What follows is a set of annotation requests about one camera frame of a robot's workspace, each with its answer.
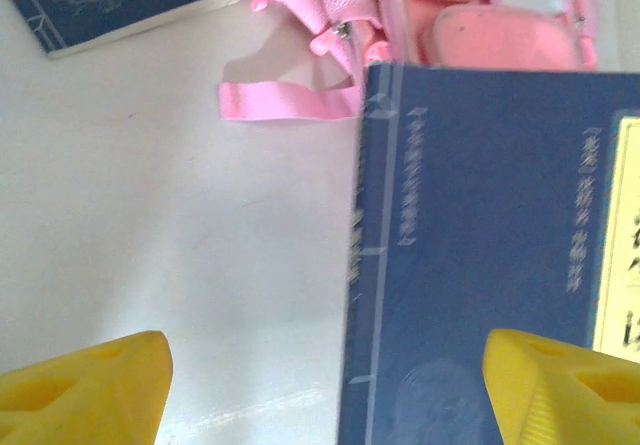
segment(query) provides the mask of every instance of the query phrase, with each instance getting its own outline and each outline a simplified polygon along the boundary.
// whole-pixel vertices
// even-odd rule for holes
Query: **pink bag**
[[[357,116],[366,65],[394,60],[447,67],[589,70],[596,0],[253,0],[280,2],[351,75],[343,89],[292,82],[223,83],[223,118],[336,120]]]

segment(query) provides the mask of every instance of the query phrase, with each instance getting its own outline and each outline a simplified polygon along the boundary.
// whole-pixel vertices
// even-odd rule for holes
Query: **white surface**
[[[49,62],[0,0],[0,371],[160,329],[162,445],[335,436],[356,125],[218,120],[223,72],[340,78],[245,5]]]

